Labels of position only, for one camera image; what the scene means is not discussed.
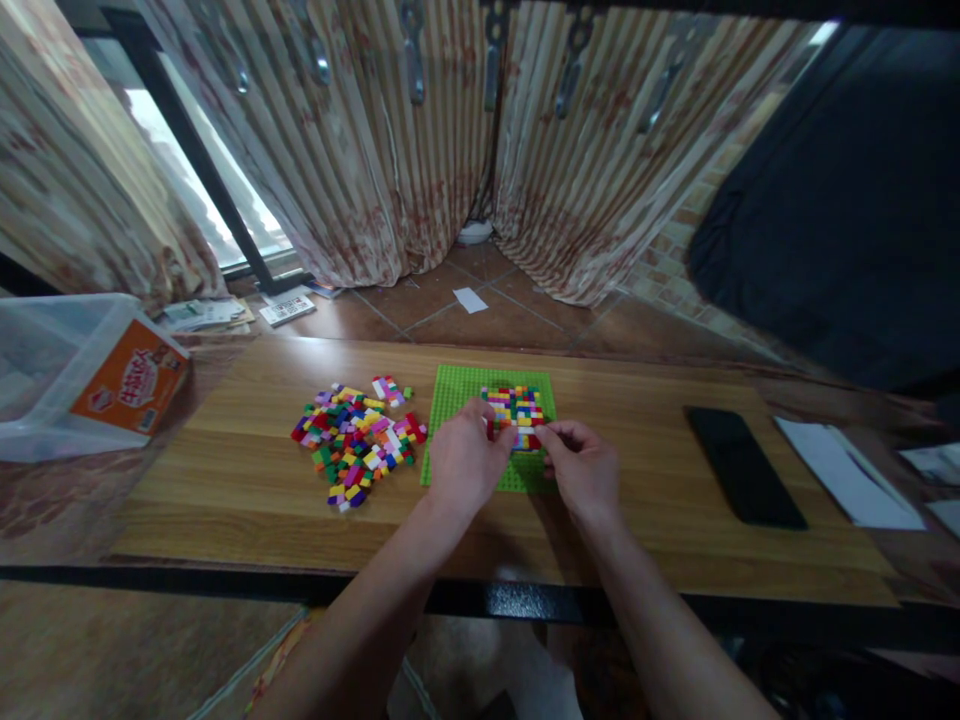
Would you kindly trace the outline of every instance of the red lego brick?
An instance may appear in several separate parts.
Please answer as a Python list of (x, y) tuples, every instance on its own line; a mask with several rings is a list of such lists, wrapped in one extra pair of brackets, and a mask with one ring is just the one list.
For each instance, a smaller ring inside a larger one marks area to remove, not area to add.
[(417, 438), (418, 443), (425, 443), (427, 441), (427, 436), (420, 432), (420, 423), (417, 422), (417, 419), (413, 416), (413, 413), (407, 413), (406, 416), (407, 422), (410, 423), (410, 430), (413, 431), (414, 436)]

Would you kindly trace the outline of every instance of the window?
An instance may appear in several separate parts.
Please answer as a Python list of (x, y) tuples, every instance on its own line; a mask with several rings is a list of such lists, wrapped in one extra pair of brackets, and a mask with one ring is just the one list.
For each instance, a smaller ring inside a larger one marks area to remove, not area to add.
[(91, 58), (140, 128), (224, 275), (253, 273), (277, 294), (302, 283), (290, 239), (138, 13), (104, 9), (112, 31), (80, 31)]

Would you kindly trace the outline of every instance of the smartphone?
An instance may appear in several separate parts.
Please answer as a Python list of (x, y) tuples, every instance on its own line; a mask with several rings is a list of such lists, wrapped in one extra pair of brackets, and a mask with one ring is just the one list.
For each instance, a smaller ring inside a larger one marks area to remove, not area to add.
[(749, 525), (806, 530), (807, 521), (743, 418), (713, 408), (684, 408), (734, 514)]

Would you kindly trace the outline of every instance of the floral curtain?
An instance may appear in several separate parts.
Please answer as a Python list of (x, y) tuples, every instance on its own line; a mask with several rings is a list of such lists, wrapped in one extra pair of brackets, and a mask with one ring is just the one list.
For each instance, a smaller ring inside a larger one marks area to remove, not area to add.
[(424, 3), (418, 106), (396, 0), (139, 6), (308, 270), (392, 285), (443, 260), (492, 162), (476, 0)]
[[(490, 5), (477, 0), (422, 3), (420, 106), (399, 10), (416, 2), (139, 3), (322, 280), (392, 284), (429, 270), (482, 211), (507, 257), (582, 305), (629, 272), (812, 34), (797, 22), (609, 8), (577, 35), (583, 18), (566, 3), (525, 1), (510, 11), (501, 101), (485, 112)], [(701, 33), (677, 53), (693, 17)], [(329, 84), (313, 76), (312, 43)], [(572, 44), (579, 81), (560, 120)]]
[[(503, 253), (554, 298), (596, 304), (624, 279), (813, 32), (719, 17), (700, 26), (686, 57), (671, 55), (690, 19), (624, 8), (593, 18), (559, 120), (575, 17), (562, 3), (524, 2), (516, 13), (492, 219)], [(647, 128), (665, 72), (674, 77)]]
[(0, 0), (0, 252), (149, 312), (225, 292), (217, 262), (53, 0)]

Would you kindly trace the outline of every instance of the clear plastic container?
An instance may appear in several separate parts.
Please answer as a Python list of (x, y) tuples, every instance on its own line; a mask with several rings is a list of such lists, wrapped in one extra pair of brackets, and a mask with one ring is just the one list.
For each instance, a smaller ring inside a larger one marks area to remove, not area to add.
[(0, 300), (0, 460), (146, 445), (188, 358), (131, 295)]

